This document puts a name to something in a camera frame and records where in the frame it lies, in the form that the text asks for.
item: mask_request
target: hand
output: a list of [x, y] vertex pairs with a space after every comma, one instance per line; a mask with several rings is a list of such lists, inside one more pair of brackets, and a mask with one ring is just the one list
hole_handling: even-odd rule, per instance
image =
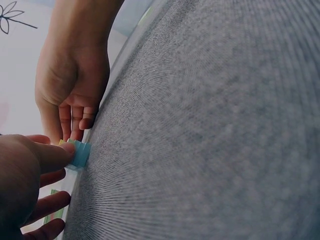
[[107, 45], [64, 45], [47, 37], [36, 71], [35, 100], [44, 132], [56, 144], [81, 141], [90, 129], [106, 90], [110, 67]]
[[39, 200], [38, 196], [39, 188], [65, 177], [64, 167], [74, 152], [72, 143], [53, 146], [42, 135], [0, 136], [0, 239], [53, 240], [62, 232], [61, 219], [25, 235], [20, 228], [70, 203], [65, 191]]

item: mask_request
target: white wall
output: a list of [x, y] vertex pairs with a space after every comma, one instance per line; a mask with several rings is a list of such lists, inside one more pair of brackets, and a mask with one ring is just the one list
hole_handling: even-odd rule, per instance
[[[0, 0], [5, 7], [11, 0]], [[35, 104], [34, 85], [41, 47], [45, 41], [52, 8], [18, 1], [15, 10], [25, 11], [14, 18], [38, 27], [10, 22], [9, 34], [0, 31], [0, 133], [42, 134], [40, 114]], [[127, 37], [112, 30], [108, 43], [112, 65]]]

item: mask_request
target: gray textured surface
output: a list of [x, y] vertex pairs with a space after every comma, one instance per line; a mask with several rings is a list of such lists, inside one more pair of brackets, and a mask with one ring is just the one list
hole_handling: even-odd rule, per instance
[[161, 2], [114, 68], [66, 239], [320, 239], [320, 2]]

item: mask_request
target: human skin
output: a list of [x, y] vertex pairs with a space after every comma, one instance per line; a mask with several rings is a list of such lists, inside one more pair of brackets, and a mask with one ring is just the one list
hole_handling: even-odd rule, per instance
[[82, 140], [107, 87], [107, 42], [124, 0], [57, 0], [36, 71], [35, 100], [51, 142]]

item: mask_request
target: flower drawing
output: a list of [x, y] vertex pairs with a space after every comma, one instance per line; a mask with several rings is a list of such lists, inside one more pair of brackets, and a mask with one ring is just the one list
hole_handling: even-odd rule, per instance
[[13, 18], [24, 13], [24, 11], [14, 10], [14, 7], [16, 6], [16, 4], [17, 4], [17, 1], [14, 1], [14, 2], [8, 4], [5, 8], [3, 8], [0, 5], [0, 30], [5, 34], [9, 34], [9, 30], [10, 30], [9, 23], [10, 22], [23, 24], [28, 27], [37, 29], [37, 27], [35, 27], [35, 26], [32, 26], [32, 25], [29, 25], [29, 24], [24, 23], [22, 21], [18, 21], [18, 20], [13, 19]]

